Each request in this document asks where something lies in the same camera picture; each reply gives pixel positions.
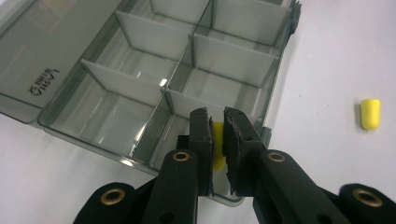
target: yellow foam earplug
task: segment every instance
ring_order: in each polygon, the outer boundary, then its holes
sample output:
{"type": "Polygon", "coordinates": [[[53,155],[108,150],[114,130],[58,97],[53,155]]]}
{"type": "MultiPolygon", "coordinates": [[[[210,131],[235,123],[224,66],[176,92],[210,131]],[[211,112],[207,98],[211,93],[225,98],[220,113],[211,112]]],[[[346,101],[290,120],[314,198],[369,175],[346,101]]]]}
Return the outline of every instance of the yellow foam earplug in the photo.
{"type": "Polygon", "coordinates": [[[377,129],[380,119],[381,101],[377,99],[361,101],[361,126],[363,129],[368,131],[377,129]]]}
{"type": "Polygon", "coordinates": [[[216,144],[216,155],[213,160],[213,170],[219,171],[225,165],[225,157],[222,154],[222,144],[223,144],[223,123],[213,122],[213,135],[216,144]]]}

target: clear plastic compartment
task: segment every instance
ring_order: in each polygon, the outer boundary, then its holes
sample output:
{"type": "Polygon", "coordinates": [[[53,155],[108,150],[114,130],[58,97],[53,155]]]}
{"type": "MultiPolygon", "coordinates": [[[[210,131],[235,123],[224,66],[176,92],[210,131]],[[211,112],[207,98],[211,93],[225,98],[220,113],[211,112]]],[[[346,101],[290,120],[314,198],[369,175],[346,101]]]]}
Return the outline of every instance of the clear plastic compartment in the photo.
{"type": "MultiPolygon", "coordinates": [[[[288,34],[290,1],[274,1],[138,0],[119,8],[39,123],[154,175],[177,136],[189,134],[198,107],[215,121],[224,106],[240,109],[260,133],[288,34]]],[[[214,173],[215,200],[238,205],[226,172],[214,173]]]]}

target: white table surface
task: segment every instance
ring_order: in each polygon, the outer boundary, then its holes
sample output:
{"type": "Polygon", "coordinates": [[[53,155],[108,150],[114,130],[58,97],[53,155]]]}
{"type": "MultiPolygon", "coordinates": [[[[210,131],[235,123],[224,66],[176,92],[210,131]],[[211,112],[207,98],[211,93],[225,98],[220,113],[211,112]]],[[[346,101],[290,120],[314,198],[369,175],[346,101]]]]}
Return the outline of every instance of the white table surface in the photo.
{"type": "MultiPolygon", "coordinates": [[[[266,122],[270,148],[334,193],[362,183],[396,201],[396,2],[301,2],[266,122]],[[374,132],[359,124],[366,98],[382,101],[374,132]]],[[[101,186],[137,188],[151,178],[0,115],[0,223],[72,223],[101,186]]],[[[231,208],[201,198],[198,223],[258,223],[251,202],[231,208]]]]}

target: white surface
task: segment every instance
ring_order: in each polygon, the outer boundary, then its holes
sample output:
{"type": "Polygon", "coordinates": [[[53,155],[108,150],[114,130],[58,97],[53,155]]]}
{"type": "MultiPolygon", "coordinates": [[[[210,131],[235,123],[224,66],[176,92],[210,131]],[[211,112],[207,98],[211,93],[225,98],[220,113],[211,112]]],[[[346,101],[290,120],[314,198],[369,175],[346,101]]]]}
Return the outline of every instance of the white surface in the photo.
{"type": "MultiPolygon", "coordinates": [[[[360,182],[396,201],[396,2],[301,2],[268,117],[271,148],[332,192],[360,182]],[[355,104],[372,97],[382,100],[382,123],[367,133],[355,104]]],[[[15,120],[0,124],[0,223],[71,223],[104,184],[151,179],[15,120]]],[[[257,223],[251,200],[229,208],[201,199],[198,213],[198,223],[257,223]]]]}

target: brass insert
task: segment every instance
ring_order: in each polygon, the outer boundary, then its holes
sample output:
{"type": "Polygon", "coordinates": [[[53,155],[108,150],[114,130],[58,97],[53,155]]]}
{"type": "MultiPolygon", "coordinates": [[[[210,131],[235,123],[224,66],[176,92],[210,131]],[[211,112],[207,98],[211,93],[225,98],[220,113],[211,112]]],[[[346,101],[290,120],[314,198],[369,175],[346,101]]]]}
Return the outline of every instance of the brass insert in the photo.
{"type": "Polygon", "coordinates": [[[270,154],[268,154],[268,159],[270,159],[271,161],[282,162],[286,158],[282,154],[271,152],[270,154]]]}
{"type": "Polygon", "coordinates": [[[100,201],[105,205],[113,205],[122,201],[124,197],[125,191],[123,189],[109,189],[102,195],[100,201]]]}
{"type": "Polygon", "coordinates": [[[187,152],[177,152],[173,155],[175,161],[187,161],[190,158],[190,154],[187,152]]]}
{"type": "Polygon", "coordinates": [[[382,200],[366,189],[354,189],[352,194],[361,203],[372,207],[382,206],[382,200]]]}

